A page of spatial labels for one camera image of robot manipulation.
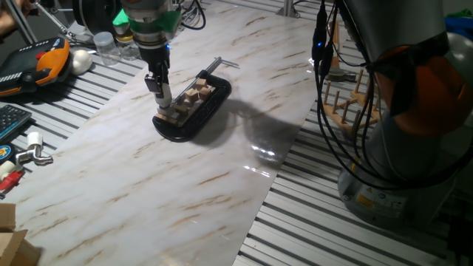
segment cardboard box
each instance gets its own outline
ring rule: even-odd
[[[15,205],[0,204],[0,266],[35,266],[41,251],[24,239],[27,230],[15,226]]]

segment black cable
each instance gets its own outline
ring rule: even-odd
[[[356,174],[351,170],[351,168],[349,168],[347,165],[345,165],[345,163],[343,162],[343,160],[341,160],[341,158],[339,157],[339,155],[336,153],[335,149],[332,147],[332,144],[330,143],[330,140],[328,139],[328,136],[327,136],[327,134],[325,133],[324,127],[323,127],[323,125],[322,125],[321,117],[324,117],[325,120],[327,119],[327,116],[326,116],[326,114],[325,114],[324,108],[321,107],[321,104],[320,104],[320,99],[321,99],[321,97],[322,97],[321,91],[322,91],[322,85],[323,85],[323,84],[320,84],[320,80],[319,80],[319,70],[318,70],[317,67],[315,68],[315,73],[316,73],[317,94],[318,94],[318,97],[319,97],[319,101],[317,102],[317,119],[318,119],[318,121],[319,121],[321,133],[322,133],[322,135],[324,136],[325,142],[327,143],[328,148],[329,148],[330,151],[332,152],[333,156],[335,156],[335,158],[336,158],[336,160],[338,161],[338,163],[340,163],[340,165],[345,169],[345,171],[347,171],[352,177],[356,178],[359,182],[361,182],[361,183],[363,183],[363,184],[365,184],[365,185],[368,185],[369,187],[377,188],[377,189],[381,189],[381,190],[390,190],[390,191],[401,190],[399,187],[392,187],[392,188],[389,188],[389,187],[381,187],[381,186],[374,185],[374,184],[371,184],[371,183],[369,183],[369,182],[366,182],[366,181],[364,181],[363,179],[361,179],[358,175],[356,175]]]
[[[192,27],[192,26],[188,26],[188,25],[184,24],[183,22],[181,23],[181,25],[183,25],[184,27],[186,27],[190,30],[201,30],[201,29],[205,28],[205,26],[207,24],[207,21],[205,19],[204,11],[202,10],[202,7],[200,6],[199,0],[194,0],[194,3],[197,5],[197,9],[199,10],[200,15],[202,15],[202,20],[203,20],[202,26]]]
[[[334,18],[336,18],[336,15],[337,15],[337,9],[335,8],[335,12],[334,12]],[[327,45],[328,47],[330,46],[330,43],[332,43],[333,40],[329,40],[329,44]],[[327,53],[326,56],[324,56],[325,58],[325,63],[327,64],[331,62],[331,54]],[[319,68],[318,66],[315,67],[315,71],[317,72],[317,80],[319,79]],[[321,82],[322,84],[317,84],[317,86],[320,86],[320,90],[321,88],[323,87],[323,82],[324,82],[324,78],[325,76],[321,77]],[[343,145],[340,143],[340,140],[338,140],[338,138],[336,137],[335,133],[333,132],[332,130],[332,127],[330,126],[329,122],[328,122],[328,119],[327,119],[327,116],[325,114],[325,111],[322,110],[322,113],[324,114],[323,115],[323,118],[324,118],[324,122],[325,124],[327,125],[327,129],[331,135],[331,137],[333,138],[333,140],[336,142],[337,146],[341,149],[341,151],[344,153],[345,156],[347,156],[357,167],[359,167],[361,170],[365,171],[366,173],[368,173],[369,175],[373,176],[373,177],[376,177],[380,180],[383,180],[387,183],[393,183],[394,181],[393,180],[389,180],[389,179],[386,179],[386,178],[383,178],[381,175],[379,174],[376,174],[375,172],[372,172],[370,170],[368,170],[367,168],[363,167],[357,160],[355,160],[355,158],[353,158],[350,153],[348,153],[348,151],[345,149],[345,147],[343,147]],[[321,127],[321,130],[323,130],[323,125],[320,123],[319,126]]]
[[[332,41],[329,42],[329,45],[333,48],[333,42]],[[326,61],[325,64],[324,64],[324,62],[322,62],[322,66],[323,66],[322,67],[322,69],[323,69],[322,73],[327,72],[327,70],[325,69],[325,66],[330,66],[329,64],[327,64],[327,59],[325,61]],[[322,107],[322,104],[321,104],[321,101],[320,101],[320,99],[322,99],[321,94],[322,94],[322,88],[323,88],[323,83],[324,83],[325,76],[322,75],[320,80],[319,80],[319,65],[318,64],[319,64],[319,62],[316,62],[316,65],[314,66],[314,71],[315,71],[315,76],[316,76],[317,94],[318,94],[318,98],[319,98],[318,103],[317,103],[317,118],[318,118],[318,121],[319,121],[319,126],[320,126],[320,129],[321,129],[321,133],[323,134],[324,140],[327,143],[327,145],[329,146],[329,149],[331,150],[331,152],[333,153],[335,158],[338,160],[338,162],[341,164],[341,166],[351,176],[356,178],[360,183],[363,183],[363,184],[368,185],[368,186],[373,187],[373,188],[377,188],[377,189],[381,189],[381,190],[388,190],[388,191],[401,191],[401,190],[407,190],[407,189],[428,188],[428,187],[432,187],[434,185],[439,185],[441,183],[444,183],[444,182],[448,181],[453,175],[455,175],[455,173],[457,173],[459,170],[461,170],[463,167],[465,167],[465,165],[473,158],[473,138],[472,138],[472,141],[470,142],[468,151],[459,160],[457,160],[455,163],[451,164],[449,167],[445,168],[444,170],[439,171],[438,173],[433,174],[431,176],[428,176],[428,177],[426,177],[422,180],[415,180],[415,181],[412,181],[412,182],[406,182],[406,181],[402,180],[402,181],[397,181],[396,182],[395,180],[388,180],[384,177],[381,177],[378,174],[376,175],[376,174],[369,173],[368,171],[365,171],[366,169],[364,169],[357,161],[355,161],[351,157],[351,155],[349,155],[347,153],[346,149],[339,142],[338,138],[335,136],[333,130],[331,129],[331,126],[328,122],[327,116],[325,114],[325,111],[324,111],[324,109]],[[367,100],[371,103],[371,105],[370,105],[370,109],[368,110],[367,126],[369,125],[369,119],[370,119],[371,111],[372,111],[372,104],[373,104],[373,101],[374,101],[374,80],[373,80],[372,73],[370,73],[370,80],[371,80],[371,84],[370,84],[371,89],[369,89],[369,91],[367,92],[367,93],[369,93]],[[323,127],[322,121],[321,121],[322,117],[324,118],[324,122],[326,123],[326,126],[327,126],[333,140],[337,143],[338,147],[345,153],[345,155],[347,155],[348,158],[350,158],[353,161],[354,165],[358,166],[361,170],[364,170],[365,172],[367,172],[373,178],[384,181],[388,184],[396,185],[396,187],[390,188],[390,187],[381,187],[381,186],[378,186],[378,185],[373,185],[373,184],[361,179],[359,176],[357,176],[351,170],[350,167],[345,165],[344,162],[339,157],[339,155],[337,154],[337,152],[332,147],[332,144],[331,144],[330,140],[328,139],[327,134],[325,133],[325,130],[324,130],[324,127]],[[366,138],[366,135],[367,135],[367,126],[365,127],[365,130],[364,130],[364,139]]]
[[[364,160],[367,162],[368,166],[373,169],[377,174],[379,174],[374,167],[372,167],[372,164],[370,162],[370,159],[368,157],[367,153],[367,148],[366,148],[366,139],[367,139],[367,133],[368,133],[368,128],[370,127],[370,121],[371,121],[371,112],[372,112],[372,105],[373,105],[373,98],[375,97],[375,82],[372,78],[372,73],[370,73],[370,87],[367,88],[367,94],[368,94],[368,99],[366,99],[366,102],[369,102],[368,104],[368,113],[367,113],[367,119],[364,125],[363,129],[363,137],[361,139],[361,150],[363,151],[363,157]]]
[[[355,134],[353,135],[353,149],[355,150],[355,154],[358,158],[361,158],[361,155],[358,152],[358,147],[356,145],[356,141],[358,139],[358,130],[360,128],[361,121],[363,120],[363,116],[364,116],[364,113],[366,112],[367,108],[368,108],[368,102],[365,101],[364,105],[363,105],[363,109],[360,112],[360,116],[358,117],[358,120],[355,121],[354,124],[353,124],[353,132],[355,132]]]
[[[330,17],[332,16],[332,13],[333,13],[333,9],[334,9],[335,5],[332,6],[332,10],[330,11],[330,14],[328,16],[328,19],[327,19],[327,32],[328,32],[328,35],[329,35],[329,38],[332,40],[332,36],[333,36],[333,33],[330,34],[330,31],[328,30],[328,24],[330,23]],[[335,50],[335,52],[337,53],[337,57],[338,59],[340,59],[340,61],[344,62],[346,65],[350,66],[350,67],[365,67],[366,65],[368,65],[368,63],[362,63],[362,64],[352,64],[352,63],[348,63],[346,62],[342,56],[340,55],[340,52],[338,51],[337,47],[335,46],[335,44],[332,44],[333,45],[333,49]]]
[[[300,4],[300,3],[319,4],[319,3],[316,3],[316,2],[312,2],[312,1],[300,0],[300,1],[296,1],[295,3],[293,3],[293,8],[294,8],[297,4]],[[333,10],[334,10],[334,9],[335,9],[335,5],[333,4],[333,5],[332,5],[332,10],[330,11],[330,14],[329,14],[329,16],[328,16],[328,17],[329,17],[328,19],[330,19],[330,17],[332,16],[332,13],[333,13]]]

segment keyboard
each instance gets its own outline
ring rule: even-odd
[[[31,113],[7,104],[0,109],[0,143],[31,118]]]

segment black device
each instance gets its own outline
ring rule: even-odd
[[[63,81],[72,68],[69,42],[63,38],[39,41],[13,51],[0,66],[0,97]]]
[[[31,113],[7,104],[0,109],[0,143],[31,118]]]
[[[215,90],[182,126],[175,126],[157,117],[153,117],[153,124],[156,130],[161,136],[170,141],[181,143],[195,137],[231,94],[231,85],[223,78],[210,75],[205,70],[201,71],[197,78],[206,79],[207,84],[214,87]]]

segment wooden block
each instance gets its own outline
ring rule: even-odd
[[[330,34],[332,33],[332,27],[333,27],[333,21],[331,21],[328,25],[328,30],[330,31]],[[334,29],[334,32],[333,32],[333,36],[332,36],[332,40],[333,40],[333,43],[335,44],[337,50],[340,52],[340,41],[339,41],[340,37],[339,37],[339,34],[338,34],[338,22],[335,21],[335,29]]]
[[[199,100],[199,92],[195,89],[188,89],[186,91],[186,100],[190,101],[191,103]]]
[[[202,88],[200,91],[199,91],[199,99],[200,100],[205,100],[207,99],[207,97],[210,95],[212,91],[209,89],[209,88]]]
[[[174,108],[176,109],[176,112],[180,115],[188,115],[189,114],[189,110],[187,109],[186,106],[180,106],[180,105],[175,104]]]
[[[173,125],[176,125],[177,124],[177,120],[175,120],[174,118],[172,117],[167,117],[165,115],[162,115],[162,114],[155,114],[154,115],[155,117],[161,119],[161,120],[164,120],[170,124],[173,124]]]
[[[201,90],[202,88],[207,88],[207,80],[203,78],[199,78],[197,82],[195,83],[195,88],[197,90]]]

